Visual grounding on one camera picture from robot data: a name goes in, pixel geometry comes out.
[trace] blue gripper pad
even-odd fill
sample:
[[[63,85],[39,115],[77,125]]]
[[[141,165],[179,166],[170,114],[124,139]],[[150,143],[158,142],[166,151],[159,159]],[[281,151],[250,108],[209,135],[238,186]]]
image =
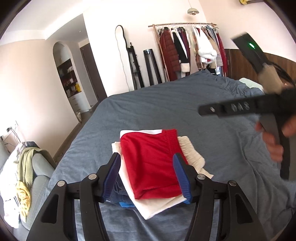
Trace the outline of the blue gripper pad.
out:
[[[102,193],[102,197],[104,198],[104,201],[106,201],[107,198],[110,197],[111,192],[114,187],[114,184],[115,184],[115,181],[116,181],[116,178],[117,178],[117,175],[118,175],[118,172],[119,172],[119,169],[120,169],[120,164],[121,164],[120,155],[118,153],[114,153],[112,155],[109,163],[112,161],[113,158],[114,158],[114,160],[111,163],[111,165],[109,167],[109,171],[107,173],[107,176],[105,177],[105,180],[104,180],[104,187],[103,187],[103,193]]]
[[[193,197],[196,195],[197,172],[193,166],[187,165],[179,153],[173,156],[173,167],[184,198],[184,203],[192,203]]]

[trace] sofa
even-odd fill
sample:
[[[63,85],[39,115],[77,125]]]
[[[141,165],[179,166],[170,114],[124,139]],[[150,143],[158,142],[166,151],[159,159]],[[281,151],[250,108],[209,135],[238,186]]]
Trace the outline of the sofa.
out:
[[[3,166],[9,157],[4,143],[0,140],[0,173],[3,170]],[[26,219],[26,223],[20,220],[19,228],[14,229],[7,223],[6,226],[10,232],[19,240],[26,241],[29,234],[29,230],[34,222],[34,219],[39,211],[40,200],[43,196],[45,188],[54,172],[54,168],[48,163],[48,161],[40,154],[36,153],[32,158],[32,165],[34,170],[33,186],[30,190],[31,193],[31,207]],[[3,200],[0,196],[0,216],[4,220]]]

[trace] bed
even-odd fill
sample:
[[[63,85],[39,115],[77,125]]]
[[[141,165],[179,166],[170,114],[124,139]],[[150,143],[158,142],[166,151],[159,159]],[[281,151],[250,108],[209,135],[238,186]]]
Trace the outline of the bed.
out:
[[[268,239],[289,222],[295,210],[296,184],[280,178],[260,133],[254,130],[256,115],[201,117],[197,108],[215,101],[263,94],[257,88],[200,71],[163,83],[105,99],[72,142],[49,182],[43,203],[61,179],[81,181],[106,164],[111,143],[121,130],[177,129],[188,136],[205,158],[212,180],[236,180],[259,216]],[[194,204],[180,204],[144,220],[136,210],[112,203],[100,204],[110,240],[169,240],[185,238]],[[79,201],[75,201],[78,239],[84,240]],[[211,241],[216,238],[218,203],[215,203]]]

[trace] human hand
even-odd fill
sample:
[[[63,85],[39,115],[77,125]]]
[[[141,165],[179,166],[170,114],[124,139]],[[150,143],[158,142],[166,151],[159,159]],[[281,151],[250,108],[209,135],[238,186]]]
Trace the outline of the human hand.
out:
[[[283,161],[284,148],[281,145],[276,144],[275,137],[266,132],[260,122],[255,126],[256,131],[263,131],[262,139],[266,143],[266,147],[270,153],[272,160],[276,162]],[[296,115],[292,116],[283,126],[282,132],[285,137],[291,137],[296,134]]]

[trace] clothing rack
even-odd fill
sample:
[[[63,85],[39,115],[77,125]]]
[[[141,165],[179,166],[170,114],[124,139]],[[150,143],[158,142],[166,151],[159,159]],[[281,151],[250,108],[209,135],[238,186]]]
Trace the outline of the clothing rack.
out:
[[[167,77],[167,80],[170,81],[170,78],[169,78],[169,75],[168,75],[168,70],[167,70],[167,67],[165,65],[163,50],[162,50],[161,45],[160,45],[159,35],[157,33],[157,30],[156,30],[157,26],[165,26],[165,25],[211,25],[214,28],[217,24],[214,24],[214,23],[162,23],[162,24],[153,24],[153,25],[148,26],[148,28],[153,27],[155,39],[156,39],[157,44],[158,44],[158,50],[159,50],[159,53],[160,53],[160,56],[162,58],[162,62],[163,62],[163,65],[164,65],[163,67],[165,69],[165,75]]]
[[[153,27],[153,26],[164,26],[164,25],[212,25],[212,27],[215,27],[216,24],[214,23],[162,23],[162,24],[153,24],[153,25],[149,25],[148,28]]]

